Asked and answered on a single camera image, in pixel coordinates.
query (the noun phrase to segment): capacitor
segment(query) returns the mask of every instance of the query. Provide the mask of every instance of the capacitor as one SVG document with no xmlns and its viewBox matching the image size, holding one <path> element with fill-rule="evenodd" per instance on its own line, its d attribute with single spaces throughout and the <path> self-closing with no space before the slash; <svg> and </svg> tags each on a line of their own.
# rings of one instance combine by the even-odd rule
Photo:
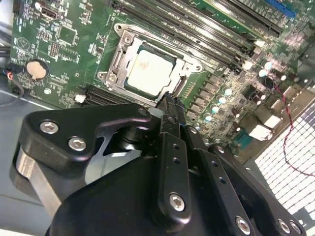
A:
<svg viewBox="0 0 315 236">
<path fill-rule="evenodd" d="M 267 70 L 262 69 L 259 71 L 258 76 L 259 77 L 265 77 L 268 74 Z"/>
<path fill-rule="evenodd" d="M 272 77 L 266 77 L 264 78 L 263 80 L 263 84 L 266 86 L 266 88 L 268 89 L 274 89 L 276 87 L 276 83 L 275 81 L 273 80 Z"/>
<path fill-rule="evenodd" d="M 235 108 L 232 108 L 232 114 L 235 116 L 235 118 L 240 117 L 240 113 Z"/>
<path fill-rule="evenodd" d="M 260 105 L 261 104 L 261 100 L 258 96 L 255 96 L 252 98 L 253 102 L 256 103 L 257 105 Z"/>
<path fill-rule="evenodd" d="M 234 127 L 234 129 L 236 130 L 236 132 L 239 132 L 239 131 L 241 131 L 241 127 L 238 125 L 238 123 L 236 123 L 236 122 L 233 122 L 233 127 Z"/>
<path fill-rule="evenodd" d="M 223 92 L 224 92 L 225 96 L 230 96 L 233 93 L 233 91 L 232 91 L 232 89 L 230 87 L 224 87 L 223 88 Z"/>
<path fill-rule="evenodd" d="M 38 11 L 41 10 L 41 4 L 40 4 L 40 2 L 35 2 L 34 6 L 35 6 L 35 9 L 36 9 L 36 10 L 38 10 Z"/>
<path fill-rule="evenodd" d="M 271 70 L 272 68 L 272 62 L 271 61 L 267 61 L 264 65 L 265 70 Z"/>
<path fill-rule="evenodd" d="M 218 95 L 217 100 L 220 104 L 226 103 L 226 98 L 223 95 Z"/>
<path fill-rule="evenodd" d="M 210 108 L 211 108 L 211 112 L 212 112 L 213 114 L 218 113 L 218 111 L 219 111 L 219 107 L 218 107 L 216 104 L 212 104 L 212 105 L 210 106 Z"/>
<path fill-rule="evenodd" d="M 199 123 L 194 124 L 193 127 L 194 127 L 197 131 L 200 130 L 200 124 L 199 124 Z"/>
<path fill-rule="evenodd" d="M 275 76 L 277 76 L 281 81 L 286 80 L 286 75 L 278 70 L 275 70 Z"/>
<path fill-rule="evenodd" d="M 266 95 L 262 91 L 258 91 L 257 96 L 260 98 L 260 100 L 266 99 Z"/>
<path fill-rule="evenodd" d="M 207 122 L 212 121 L 212 116 L 210 113 L 204 114 L 203 117 L 205 118 L 205 121 L 207 121 Z"/>
<path fill-rule="evenodd" d="M 203 139 L 203 143 L 208 147 L 210 146 L 209 139 Z"/>
</svg>

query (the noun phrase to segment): blue connector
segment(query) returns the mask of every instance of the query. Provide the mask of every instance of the blue connector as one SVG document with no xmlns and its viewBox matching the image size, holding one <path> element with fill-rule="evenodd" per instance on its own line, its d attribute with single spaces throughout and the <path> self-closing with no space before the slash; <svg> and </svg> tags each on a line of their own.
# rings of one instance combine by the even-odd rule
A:
<svg viewBox="0 0 315 236">
<path fill-rule="evenodd" d="M 265 2 L 269 3 L 273 8 L 277 9 L 279 12 L 281 12 L 283 15 L 285 15 L 288 18 L 295 18 L 296 12 L 291 11 L 286 6 L 282 5 L 280 2 L 276 0 L 264 0 Z"/>
</svg>

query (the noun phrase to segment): black metal bracket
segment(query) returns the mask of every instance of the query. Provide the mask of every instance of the black metal bracket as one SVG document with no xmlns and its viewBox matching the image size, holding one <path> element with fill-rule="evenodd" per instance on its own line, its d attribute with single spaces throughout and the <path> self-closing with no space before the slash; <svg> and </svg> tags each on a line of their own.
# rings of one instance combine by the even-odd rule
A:
<svg viewBox="0 0 315 236">
<path fill-rule="evenodd" d="M 182 230 L 191 218 L 186 144 L 180 138 L 179 118 L 183 112 L 177 112 L 181 111 L 180 105 L 167 93 L 157 106 L 165 115 L 161 117 L 157 143 L 152 217 L 169 233 Z"/>
<path fill-rule="evenodd" d="M 24 119 L 14 166 L 29 181 L 12 179 L 23 186 L 30 182 L 33 188 L 24 190 L 36 192 L 43 203 L 51 203 L 47 193 L 53 195 L 51 236 L 306 235 L 231 153 L 203 144 L 186 125 L 180 99 L 167 93 L 157 108 L 163 111 L 158 118 L 130 103 L 36 112 Z M 85 186 L 95 139 L 105 136 L 111 146 L 120 133 L 124 145 L 145 145 L 142 155 Z"/>
<path fill-rule="evenodd" d="M 122 127 L 142 126 L 150 120 L 150 113 L 133 103 L 35 112 L 24 118 L 19 143 L 33 159 L 58 173 L 75 176 L 85 170 L 100 134 L 113 134 Z M 71 148 L 72 138 L 78 141 Z"/>
<path fill-rule="evenodd" d="M 207 178 L 216 197 L 214 204 L 220 206 L 220 213 L 224 221 L 221 230 L 224 231 L 224 234 L 233 236 L 256 235 L 219 158 L 207 151 L 207 147 L 203 144 L 202 138 L 195 128 L 186 125 L 183 127 L 183 132 L 183 138 L 188 145 L 189 168 L 193 169 L 196 166 L 200 174 Z"/>
<path fill-rule="evenodd" d="M 220 158 L 236 193 L 247 208 L 249 218 L 255 222 L 261 234 L 271 236 L 305 234 L 302 225 L 231 153 L 222 152 L 217 146 L 209 147 L 209 151 Z"/>
</svg>

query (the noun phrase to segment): screw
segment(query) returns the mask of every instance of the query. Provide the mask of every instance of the screw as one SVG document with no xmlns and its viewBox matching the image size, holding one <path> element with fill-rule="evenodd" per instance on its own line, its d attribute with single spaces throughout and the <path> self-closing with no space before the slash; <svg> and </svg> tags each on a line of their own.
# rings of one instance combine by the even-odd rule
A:
<svg viewBox="0 0 315 236">
<path fill-rule="evenodd" d="M 191 131 L 193 134 L 196 134 L 196 133 L 197 133 L 197 130 L 196 130 L 194 127 L 190 127 L 189 129 L 190 129 L 190 131 Z"/>
<path fill-rule="evenodd" d="M 77 137 L 71 138 L 68 142 L 68 145 L 75 151 L 83 151 L 87 147 L 83 139 Z"/>
<path fill-rule="evenodd" d="M 39 125 L 41 131 L 47 134 L 55 134 L 58 132 L 59 127 L 56 123 L 45 121 Z"/>
<path fill-rule="evenodd" d="M 139 112 L 140 114 L 144 115 L 144 116 L 147 115 L 147 112 L 146 112 L 146 110 L 145 110 L 144 108 L 139 108 L 139 109 L 138 109 L 138 112 Z"/>
<path fill-rule="evenodd" d="M 174 117 L 168 116 L 167 118 L 170 122 L 172 122 L 173 124 L 176 124 L 176 119 Z"/>
<path fill-rule="evenodd" d="M 219 152 L 221 152 L 221 153 L 224 153 L 224 149 L 223 149 L 222 147 L 220 147 L 220 146 L 217 146 L 217 150 L 218 150 Z"/>
<path fill-rule="evenodd" d="M 251 234 L 251 229 L 248 223 L 241 217 L 241 216 L 236 216 L 236 225 L 237 227 L 246 235 Z"/>
<path fill-rule="evenodd" d="M 300 229 L 293 221 L 290 221 L 290 224 L 291 224 L 292 228 L 293 228 L 298 234 L 302 234 L 301 229 Z"/>
<path fill-rule="evenodd" d="M 169 196 L 169 203 L 177 211 L 183 211 L 185 208 L 184 200 L 177 194 L 171 194 Z"/>
<path fill-rule="evenodd" d="M 283 229 L 283 231 L 285 231 L 287 234 L 290 233 L 289 226 L 283 220 L 279 219 L 278 223 L 279 223 L 281 229 Z"/>
<path fill-rule="evenodd" d="M 105 73 L 104 72 L 98 72 L 97 77 L 102 80 L 105 78 Z"/>
<path fill-rule="evenodd" d="M 124 37 L 124 42 L 125 42 L 126 44 L 131 43 L 131 42 L 132 42 L 132 37 L 129 36 L 129 35 L 126 35 L 126 36 Z"/>
</svg>

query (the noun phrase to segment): chip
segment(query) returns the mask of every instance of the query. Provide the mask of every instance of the chip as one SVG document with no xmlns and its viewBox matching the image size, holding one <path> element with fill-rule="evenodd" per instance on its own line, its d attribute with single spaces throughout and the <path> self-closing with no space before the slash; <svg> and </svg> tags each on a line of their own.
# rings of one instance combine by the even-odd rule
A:
<svg viewBox="0 0 315 236">
<path fill-rule="evenodd" d="M 171 82 L 173 64 L 156 54 L 142 50 L 134 61 L 128 85 L 152 96 L 158 96 Z"/>
<path fill-rule="evenodd" d="M 69 44 L 73 44 L 75 36 L 76 32 L 74 30 L 64 26 L 59 31 L 59 39 Z"/>
<path fill-rule="evenodd" d="M 218 76 L 212 75 L 212 76 L 209 78 L 209 81 L 210 81 L 212 84 L 221 84 L 221 83 L 224 82 L 224 79 L 219 78 Z"/>
</svg>

